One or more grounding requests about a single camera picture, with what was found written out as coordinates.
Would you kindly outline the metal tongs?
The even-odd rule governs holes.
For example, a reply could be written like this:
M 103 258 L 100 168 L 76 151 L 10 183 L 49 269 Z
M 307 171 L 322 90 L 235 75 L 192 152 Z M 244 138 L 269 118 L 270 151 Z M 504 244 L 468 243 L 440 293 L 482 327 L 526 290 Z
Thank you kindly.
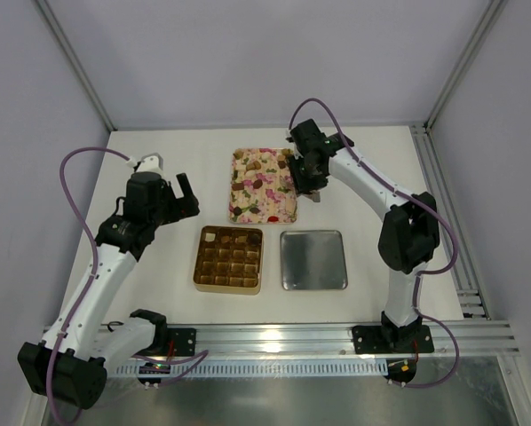
M 310 200 L 314 203 L 320 203 L 321 202 L 321 195 L 320 195 L 320 192 L 319 191 L 312 191 L 310 193 L 299 193 L 297 191 L 297 187 L 295 186 L 295 183 L 294 183 L 294 180 L 291 176 L 286 176 L 284 178 L 284 181 L 285 181 L 285 186 L 292 190 L 295 194 L 296 194 L 296 197 L 301 197 L 301 198 L 306 198 L 307 200 Z

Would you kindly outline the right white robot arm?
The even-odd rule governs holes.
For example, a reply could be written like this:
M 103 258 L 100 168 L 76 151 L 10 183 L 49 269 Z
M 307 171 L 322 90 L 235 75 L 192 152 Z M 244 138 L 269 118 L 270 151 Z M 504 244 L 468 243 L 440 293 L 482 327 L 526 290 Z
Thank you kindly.
M 406 193 L 370 162 L 345 135 L 328 136 L 308 119 L 289 130 L 294 146 L 288 159 L 289 173 L 298 195 L 313 198 L 335 178 L 352 189 L 382 222 L 377 251 L 389 269 L 388 297 L 379 327 L 359 327 L 363 344 L 371 352 L 408 352 L 424 326 L 414 306 L 416 278 L 432 260 L 440 244 L 437 205 L 427 192 Z

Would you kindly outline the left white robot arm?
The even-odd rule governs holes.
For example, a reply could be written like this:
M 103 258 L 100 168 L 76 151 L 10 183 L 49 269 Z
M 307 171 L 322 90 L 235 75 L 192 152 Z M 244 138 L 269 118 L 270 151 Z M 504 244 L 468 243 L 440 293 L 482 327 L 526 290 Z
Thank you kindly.
M 153 171 L 133 173 L 123 212 L 104 221 L 92 244 L 91 265 L 75 293 L 40 343 L 24 343 L 17 356 L 30 389 L 80 409 L 93 407 L 108 375 L 133 355 L 156 354 L 168 340 L 164 315 L 137 309 L 110 337 L 97 333 L 119 288 L 153 242 L 156 230 L 199 214 L 186 174 L 177 176 L 182 195 Z

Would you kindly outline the gold chocolate box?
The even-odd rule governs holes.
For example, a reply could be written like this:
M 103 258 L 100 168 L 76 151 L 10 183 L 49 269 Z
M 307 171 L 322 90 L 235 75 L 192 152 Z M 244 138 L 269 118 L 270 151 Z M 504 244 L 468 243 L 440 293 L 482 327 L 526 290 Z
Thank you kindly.
M 205 233 L 215 233 L 205 242 Z M 263 232 L 256 228 L 204 226 L 194 264 L 193 283 L 201 292 L 255 296 L 261 289 Z

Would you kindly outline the floral tray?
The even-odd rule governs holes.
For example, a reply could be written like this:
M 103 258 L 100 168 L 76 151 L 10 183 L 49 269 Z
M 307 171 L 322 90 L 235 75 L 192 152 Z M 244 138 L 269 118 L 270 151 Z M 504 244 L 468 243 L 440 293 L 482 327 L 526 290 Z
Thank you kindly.
M 297 195 L 289 148 L 238 148 L 231 162 L 229 220 L 235 224 L 293 224 Z

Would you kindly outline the silver tin lid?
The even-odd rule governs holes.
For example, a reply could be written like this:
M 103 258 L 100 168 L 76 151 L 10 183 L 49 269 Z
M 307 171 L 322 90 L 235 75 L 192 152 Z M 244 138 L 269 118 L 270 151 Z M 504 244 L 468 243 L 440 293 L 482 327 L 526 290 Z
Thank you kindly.
M 286 231 L 280 236 L 281 285 L 287 291 L 348 287 L 344 242 L 337 230 Z

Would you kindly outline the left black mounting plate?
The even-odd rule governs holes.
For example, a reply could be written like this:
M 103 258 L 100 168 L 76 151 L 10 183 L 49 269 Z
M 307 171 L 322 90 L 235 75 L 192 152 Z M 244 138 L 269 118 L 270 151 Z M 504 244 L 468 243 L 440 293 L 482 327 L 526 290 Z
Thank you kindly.
M 197 331 L 193 327 L 169 327 L 167 329 L 167 356 L 192 357 L 195 355 Z

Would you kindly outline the black mounting plate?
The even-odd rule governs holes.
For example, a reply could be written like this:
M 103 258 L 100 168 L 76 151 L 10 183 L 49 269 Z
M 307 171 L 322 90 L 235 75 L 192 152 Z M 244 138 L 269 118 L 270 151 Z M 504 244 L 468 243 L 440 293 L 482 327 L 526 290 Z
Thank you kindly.
M 167 356 L 192 357 L 195 355 L 197 331 L 193 327 L 169 327 L 167 329 Z
M 431 354 L 435 347 L 429 327 L 422 325 L 411 337 L 390 343 L 379 325 L 352 328 L 353 348 L 359 355 Z

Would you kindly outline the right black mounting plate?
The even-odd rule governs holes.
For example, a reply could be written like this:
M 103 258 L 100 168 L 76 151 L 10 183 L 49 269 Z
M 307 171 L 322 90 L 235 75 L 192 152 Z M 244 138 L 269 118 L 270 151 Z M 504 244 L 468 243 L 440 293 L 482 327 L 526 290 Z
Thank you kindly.
M 431 354 L 435 347 L 429 327 L 422 325 L 411 337 L 390 343 L 379 325 L 352 328 L 353 348 L 359 355 Z

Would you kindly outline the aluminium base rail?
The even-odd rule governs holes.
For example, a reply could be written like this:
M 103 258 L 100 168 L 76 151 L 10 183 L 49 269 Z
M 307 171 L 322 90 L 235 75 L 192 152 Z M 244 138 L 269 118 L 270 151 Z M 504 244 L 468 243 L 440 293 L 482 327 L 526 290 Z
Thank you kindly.
M 518 345 L 509 324 L 503 321 L 462 320 L 444 325 L 426 321 L 431 330 L 434 354 L 463 356 L 483 353 L 514 353 Z M 219 353 L 355 353 L 352 328 L 354 324 L 230 324 L 230 325 L 167 325 L 156 326 L 148 319 L 128 318 L 122 325 L 99 329 L 73 323 L 66 331 L 55 323 L 43 340 L 52 347 L 60 343 L 60 351 L 72 350 L 81 359 L 97 357 L 108 340 L 127 344 L 132 349 L 162 356 L 168 351 L 169 327 L 196 329 L 195 353 L 207 350 Z

